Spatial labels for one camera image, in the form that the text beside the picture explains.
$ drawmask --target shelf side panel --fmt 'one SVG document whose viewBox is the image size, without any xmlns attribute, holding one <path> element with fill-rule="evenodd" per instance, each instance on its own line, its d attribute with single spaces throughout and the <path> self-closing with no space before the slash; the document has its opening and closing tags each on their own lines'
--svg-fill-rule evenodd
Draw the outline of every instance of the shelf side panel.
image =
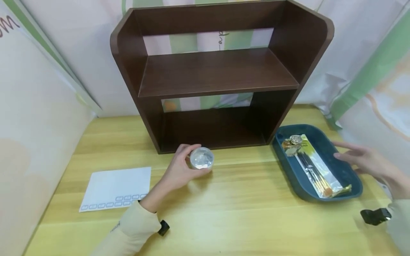
<svg viewBox="0 0 410 256">
<path fill-rule="evenodd" d="M 138 93 L 144 76 L 148 54 L 139 31 L 135 13 L 129 10 L 111 34 L 112 56 L 123 76 L 130 95 L 141 115 L 147 131 L 159 152 L 162 134 L 161 100 L 140 100 Z"/>
<path fill-rule="evenodd" d="M 296 90 L 270 91 L 254 93 L 251 102 L 251 113 L 259 123 L 266 141 L 276 132 L 277 124 L 284 112 L 288 111 L 290 100 Z"/>
<path fill-rule="evenodd" d="M 335 28 L 327 17 L 296 3 L 286 1 L 282 18 L 272 34 L 269 48 L 300 86 L 273 129 L 276 131 L 333 39 Z M 270 143 L 274 133 L 268 139 Z"/>
</svg>

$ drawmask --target white card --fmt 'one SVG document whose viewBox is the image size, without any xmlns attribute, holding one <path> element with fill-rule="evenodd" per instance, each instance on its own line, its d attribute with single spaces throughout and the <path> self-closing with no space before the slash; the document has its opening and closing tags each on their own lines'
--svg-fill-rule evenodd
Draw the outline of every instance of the white card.
<svg viewBox="0 0 410 256">
<path fill-rule="evenodd" d="M 151 167 L 93 172 L 79 212 L 128 207 L 150 190 Z"/>
</svg>

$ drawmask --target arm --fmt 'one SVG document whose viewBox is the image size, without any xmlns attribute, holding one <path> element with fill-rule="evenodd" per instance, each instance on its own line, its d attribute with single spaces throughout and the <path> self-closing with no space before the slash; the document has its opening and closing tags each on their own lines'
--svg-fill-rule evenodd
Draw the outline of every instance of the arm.
<svg viewBox="0 0 410 256">
<path fill-rule="evenodd" d="M 156 212 L 164 198 L 190 180 L 209 173 L 208 169 L 192 170 L 185 162 L 187 155 L 198 147 L 199 144 L 179 146 L 161 180 L 140 202 L 128 208 L 91 256 L 132 256 L 140 251 L 148 238 L 161 228 Z"/>
<path fill-rule="evenodd" d="M 410 255 L 410 177 L 373 149 L 345 142 L 335 146 L 349 149 L 336 153 L 335 158 L 356 165 L 359 173 L 373 176 L 390 190 L 393 202 L 388 210 L 392 219 L 387 222 L 387 232 L 403 255 Z"/>
</svg>

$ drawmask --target shelf board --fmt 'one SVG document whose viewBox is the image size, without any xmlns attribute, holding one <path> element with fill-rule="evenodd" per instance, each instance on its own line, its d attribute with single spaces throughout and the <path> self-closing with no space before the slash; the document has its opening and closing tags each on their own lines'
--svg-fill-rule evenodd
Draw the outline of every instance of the shelf board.
<svg viewBox="0 0 410 256">
<path fill-rule="evenodd" d="M 138 97 L 192 97 L 296 89 L 268 48 L 149 56 Z"/>
<path fill-rule="evenodd" d="M 250 107 L 164 113 L 161 153 L 181 143 L 203 143 L 210 149 L 265 145 Z"/>
</svg>

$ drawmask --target oval tray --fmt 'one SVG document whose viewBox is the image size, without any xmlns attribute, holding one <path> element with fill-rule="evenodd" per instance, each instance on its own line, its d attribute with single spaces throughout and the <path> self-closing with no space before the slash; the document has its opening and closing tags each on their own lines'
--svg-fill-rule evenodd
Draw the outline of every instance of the oval tray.
<svg viewBox="0 0 410 256">
<path fill-rule="evenodd" d="M 341 185 L 352 185 L 351 192 L 328 199 L 320 198 L 317 195 L 313 185 L 310 183 L 296 158 L 294 156 L 287 157 L 282 148 L 282 142 L 295 134 L 305 134 L 307 136 L 312 146 Z M 308 202 L 331 202 L 359 197 L 362 194 L 362 181 L 348 163 L 334 158 L 333 153 L 338 152 L 337 149 L 318 128 L 305 124 L 282 126 L 276 132 L 272 145 L 293 190 L 301 199 Z"/>
</svg>

